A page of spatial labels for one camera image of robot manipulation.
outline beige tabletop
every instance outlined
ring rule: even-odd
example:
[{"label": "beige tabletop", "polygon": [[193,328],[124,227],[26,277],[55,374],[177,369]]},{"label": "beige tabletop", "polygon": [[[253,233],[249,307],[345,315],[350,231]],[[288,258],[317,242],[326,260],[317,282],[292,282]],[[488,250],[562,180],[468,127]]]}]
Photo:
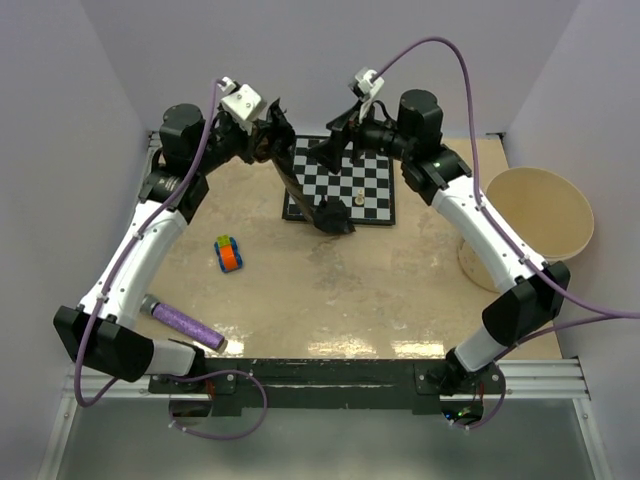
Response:
[{"label": "beige tabletop", "polygon": [[[471,163],[468,139],[447,145]],[[500,141],[478,141],[482,184],[507,168]],[[163,302],[224,334],[224,356],[441,357],[481,325],[496,297],[462,272],[460,235],[404,183],[396,163],[396,225],[330,237],[282,220],[284,187],[270,164],[230,162],[150,287]],[[213,244],[236,238],[243,269],[224,274]],[[138,331],[189,340],[140,316]],[[560,358],[547,335],[509,358]]]}]

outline black motor joint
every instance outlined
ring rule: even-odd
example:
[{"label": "black motor joint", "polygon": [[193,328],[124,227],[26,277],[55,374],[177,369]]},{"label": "black motor joint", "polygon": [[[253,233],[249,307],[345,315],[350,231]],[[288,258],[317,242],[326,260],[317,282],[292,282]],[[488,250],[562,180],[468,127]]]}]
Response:
[{"label": "black motor joint", "polygon": [[458,360],[455,349],[452,349],[447,352],[442,369],[427,380],[435,385],[442,395],[455,395],[474,388],[475,383],[488,369],[489,365],[476,372],[468,372]]},{"label": "black motor joint", "polygon": [[309,150],[309,156],[330,172],[340,172],[342,155],[349,143],[353,145],[353,163],[357,163],[365,152],[410,162],[415,158],[430,158],[442,150],[443,113],[431,92],[405,92],[400,98],[397,120],[376,120],[375,110],[371,108],[360,122],[361,105],[360,101],[356,102],[327,123],[330,137]]}]

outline chessboard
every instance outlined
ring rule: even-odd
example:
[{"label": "chessboard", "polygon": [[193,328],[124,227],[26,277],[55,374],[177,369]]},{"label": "chessboard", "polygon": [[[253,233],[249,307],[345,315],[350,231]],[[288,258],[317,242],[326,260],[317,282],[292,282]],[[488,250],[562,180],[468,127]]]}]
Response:
[{"label": "chessboard", "polygon": [[[393,162],[391,159],[366,153],[356,164],[351,163],[351,146],[343,153],[342,170],[333,175],[307,156],[313,145],[326,137],[297,137],[293,170],[302,185],[302,193],[313,206],[322,198],[339,198],[350,211],[353,223],[360,225],[395,225],[395,195]],[[364,190],[364,204],[357,205],[358,192]],[[285,190],[282,218],[304,221],[300,209]]]}]

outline tan container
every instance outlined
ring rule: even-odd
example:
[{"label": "tan container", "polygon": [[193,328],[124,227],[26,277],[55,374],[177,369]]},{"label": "tan container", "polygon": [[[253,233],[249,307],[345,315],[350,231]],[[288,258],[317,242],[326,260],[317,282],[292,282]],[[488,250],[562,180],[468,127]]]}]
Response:
[{"label": "tan container", "polygon": [[[548,170],[506,170],[491,181],[487,197],[518,235],[550,262],[575,257],[593,236],[589,201],[575,185]],[[489,272],[464,240],[458,246],[458,260],[476,284],[497,291]]]}]

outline purple cable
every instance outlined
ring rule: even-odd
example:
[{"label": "purple cable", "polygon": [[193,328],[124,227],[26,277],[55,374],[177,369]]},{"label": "purple cable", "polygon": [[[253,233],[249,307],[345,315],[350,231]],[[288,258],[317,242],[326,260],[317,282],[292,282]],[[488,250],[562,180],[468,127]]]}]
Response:
[{"label": "purple cable", "polygon": [[98,400],[100,400],[100,398],[102,398],[102,396],[107,392],[107,390],[109,390],[109,388],[111,388],[111,386],[117,381],[116,378],[112,378],[111,380],[109,380],[109,382],[102,388],[102,390],[100,390],[98,394],[90,400],[87,400],[82,396],[82,378],[81,378],[82,364],[84,362],[84,356],[87,351],[89,336],[91,334],[91,331],[93,330],[93,326],[96,323],[96,319],[98,318],[98,313],[100,312],[100,309],[104,305],[104,300],[107,298],[109,289],[113,281],[115,280],[116,275],[118,275],[118,272],[122,267],[122,264],[125,262],[125,260],[131,253],[131,250],[133,250],[133,247],[136,245],[138,240],[142,238],[145,230],[149,227],[151,222],[153,222],[156,219],[156,217],[160,215],[160,213],[164,209],[166,209],[179,195],[182,194],[182,192],[189,185],[189,182],[191,181],[193,176],[198,171],[198,166],[200,165],[200,161],[202,160],[202,155],[204,154],[205,147],[207,146],[207,139],[209,138],[209,130],[211,129],[211,125],[213,124],[213,114],[214,114],[216,103],[217,103],[216,102],[217,85],[221,82],[222,81],[219,79],[216,79],[211,82],[211,105],[205,120],[204,129],[202,130],[202,137],[200,137],[198,150],[196,151],[196,155],[193,159],[193,162],[191,163],[191,167],[189,168],[189,171],[185,175],[184,179],[182,180],[178,188],[176,188],[175,191],[171,195],[169,195],[169,197],[164,201],[162,205],[160,205],[157,208],[155,212],[149,215],[149,218],[147,218],[142,223],[140,228],[137,230],[135,236],[131,237],[131,240],[129,240],[129,243],[127,243],[124,249],[122,250],[122,253],[113,264],[113,268],[107,275],[107,278],[105,279],[104,284],[102,285],[102,289],[100,290],[101,297],[98,298],[98,300],[96,301],[96,305],[93,308],[91,315],[89,316],[89,321],[87,322],[87,326],[84,329],[84,333],[82,334],[82,340],[80,341],[80,347],[78,348],[78,356],[76,358],[75,374],[73,377],[73,390],[75,393],[76,401],[78,402],[78,405],[80,405],[81,407],[91,407],[95,405],[96,402],[98,402]]},{"label": "purple cable", "polygon": [[[374,82],[378,77],[384,74],[393,64],[395,64],[398,60],[400,60],[402,57],[404,57],[407,53],[409,53],[411,50],[416,48],[418,45],[422,45],[423,43],[427,43],[427,42],[437,42],[437,43],[442,43],[448,46],[451,50],[453,50],[453,53],[455,53],[456,57],[458,58],[458,62],[460,63],[460,68],[462,69],[462,75],[464,76],[464,87],[467,94],[467,114],[469,117],[469,136],[471,137],[471,156],[473,158],[473,172],[474,172],[473,194],[475,196],[476,204],[480,208],[480,211],[482,211],[487,221],[496,230],[496,232],[498,232],[498,234],[504,239],[504,241],[507,242],[507,244],[514,251],[514,253],[518,257],[524,260],[525,265],[527,265],[532,271],[534,271],[536,275],[538,275],[547,285],[549,285],[549,287],[553,288],[556,292],[558,292],[560,295],[565,297],[567,300],[575,303],[576,305],[586,310],[590,310],[592,312],[600,313],[602,315],[606,315],[610,317],[640,318],[640,312],[627,312],[624,310],[614,310],[606,307],[601,307],[599,305],[593,305],[577,297],[576,295],[566,291],[564,288],[556,284],[547,275],[545,275],[544,272],[538,269],[538,267],[536,267],[531,260],[528,260],[525,258],[526,256],[524,252],[520,249],[518,244],[516,244],[509,237],[509,234],[507,234],[507,232],[505,232],[502,229],[502,227],[498,224],[498,222],[496,222],[496,220],[491,216],[491,213],[489,213],[489,211],[484,207],[482,203],[482,199],[480,197],[481,195],[480,194],[480,165],[479,165],[480,162],[478,161],[478,147],[476,145],[476,127],[475,127],[475,121],[473,119],[473,99],[471,97],[471,82],[469,80],[469,70],[467,68],[467,64],[465,63],[464,58],[462,57],[462,53],[460,52],[458,47],[456,47],[450,40],[447,40],[446,38],[443,38],[443,37],[434,36],[434,37],[423,38],[413,43],[412,45],[409,45],[398,55],[393,57],[391,61],[389,61],[386,65],[384,65],[382,69],[380,69],[378,73],[376,73],[373,76],[371,81]],[[580,321],[570,322],[564,325],[572,325],[572,324],[582,325]]]},{"label": "purple cable", "polygon": [[258,429],[260,425],[262,425],[264,418],[267,416],[267,392],[264,391],[264,387],[260,384],[260,382],[258,382],[258,380],[256,380],[253,376],[249,375],[248,373],[245,373],[241,370],[220,370],[218,372],[211,372],[211,373],[207,373],[206,375],[201,375],[199,377],[194,377],[194,378],[176,377],[174,375],[165,375],[164,377],[170,380],[173,380],[174,382],[190,383],[190,382],[201,382],[202,380],[218,377],[220,375],[240,375],[248,378],[255,384],[256,387],[258,387],[258,390],[260,391],[260,395],[262,395],[262,412],[260,412],[260,417],[258,418],[258,421],[254,423],[253,426],[251,426],[251,428],[239,433],[232,433],[229,435],[204,433],[204,432],[199,432],[197,430],[192,430],[191,428],[187,428],[184,425],[180,424],[176,420],[176,417],[173,416],[171,407],[169,407],[169,418],[171,419],[171,423],[169,424],[169,427],[173,426],[173,424],[176,424],[178,426],[178,429],[181,430],[182,432],[188,433],[189,435],[195,435],[196,437],[206,438],[207,440],[237,440],[239,438],[243,438],[243,437],[246,437],[247,435],[252,434]]},{"label": "purple cable", "polygon": [[605,320],[624,320],[624,319],[628,319],[628,317],[612,317],[611,315],[598,315],[596,317],[584,318],[582,320],[576,320],[573,322],[567,322],[560,325],[553,325],[551,327],[543,328],[542,330],[538,330],[537,332],[533,332],[533,333],[530,333],[529,335],[522,337],[516,345],[510,346],[504,352],[498,355],[496,357],[496,361],[506,357],[508,354],[513,352],[516,348],[518,348],[523,343],[527,343],[528,341],[541,337],[542,335],[546,335],[547,333],[566,330],[567,328],[578,327],[580,325],[589,325],[591,323],[604,322]]}]

